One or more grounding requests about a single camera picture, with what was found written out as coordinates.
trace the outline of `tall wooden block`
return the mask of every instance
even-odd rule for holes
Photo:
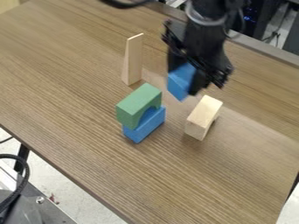
[[[219,116],[219,110],[222,104],[222,101],[204,95],[188,116],[184,126],[184,132],[200,141],[204,140],[212,122]]]
[[[145,83],[116,104],[117,120],[128,129],[134,130],[144,112],[151,107],[159,109],[161,101],[161,90]]]
[[[130,86],[142,78],[143,33],[127,39],[123,61],[122,81]]]

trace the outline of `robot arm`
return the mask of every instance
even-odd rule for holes
[[[129,9],[152,0],[124,3],[118,0],[102,0],[116,8]],[[187,85],[185,95],[195,95],[200,89],[214,83],[222,88],[233,65],[224,52],[224,42],[229,38],[227,32],[233,25],[236,15],[245,23],[241,8],[248,0],[189,0],[185,12],[186,23],[176,19],[164,23],[163,41],[169,46],[168,72],[178,74]]]

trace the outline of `beige block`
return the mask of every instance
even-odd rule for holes
[[[130,86],[142,78],[143,33],[127,39],[122,81]]]
[[[0,14],[20,5],[19,0],[0,0]]]
[[[211,124],[219,116],[223,102],[204,95],[195,109],[190,113],[184,126],[184,132],[202,141]]]

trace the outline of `table leg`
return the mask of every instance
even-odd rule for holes
[[[17,155],[27,161],[27,158],[29,156],[29,152],[30,152],[30,150],[28,150],[28,148],[26,146],[24,146],[23,144],[21,144],[20,149],[18,150],[18,154]],[[23,172],[24,172],[24,167],[17,161],[15,163],[14,170],[16,172],[18,172],[20,175],[22,175]]]

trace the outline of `stacked blocks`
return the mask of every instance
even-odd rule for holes
[[[123,134],[140,143],[165,120],[162,92],[145,83],[116,105],[116,118]]]
[[[196,68],[190,63],[185,63],[168,74],[168,91],[174,95],[179,101],[188,96],[189,89]]]

